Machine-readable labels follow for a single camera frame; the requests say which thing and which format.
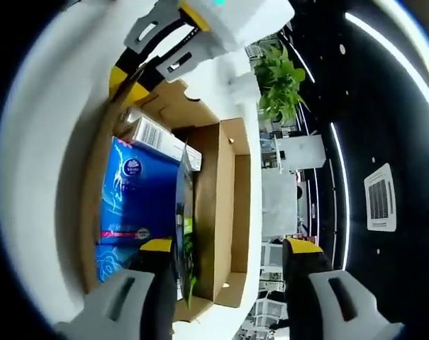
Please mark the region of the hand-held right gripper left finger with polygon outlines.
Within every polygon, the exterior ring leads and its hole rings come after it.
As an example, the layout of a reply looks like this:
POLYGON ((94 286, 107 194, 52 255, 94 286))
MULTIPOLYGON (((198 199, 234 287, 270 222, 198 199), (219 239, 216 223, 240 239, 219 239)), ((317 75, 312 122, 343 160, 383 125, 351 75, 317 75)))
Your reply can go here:
POLYGON ((173 241, 152 239, 55 332, 58 339, 171 339, 176 301, 173 241))

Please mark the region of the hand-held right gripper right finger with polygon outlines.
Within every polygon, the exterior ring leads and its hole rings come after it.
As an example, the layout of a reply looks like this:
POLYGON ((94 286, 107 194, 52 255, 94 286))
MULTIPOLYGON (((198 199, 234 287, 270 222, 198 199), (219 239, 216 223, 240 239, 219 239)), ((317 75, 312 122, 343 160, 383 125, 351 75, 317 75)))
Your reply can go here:
POLYGON ((334 270, 312 242, 282 242, 282 274, 290 339, 400 339, 405 326, 392 323, 377 299, 354 276, 334 270))

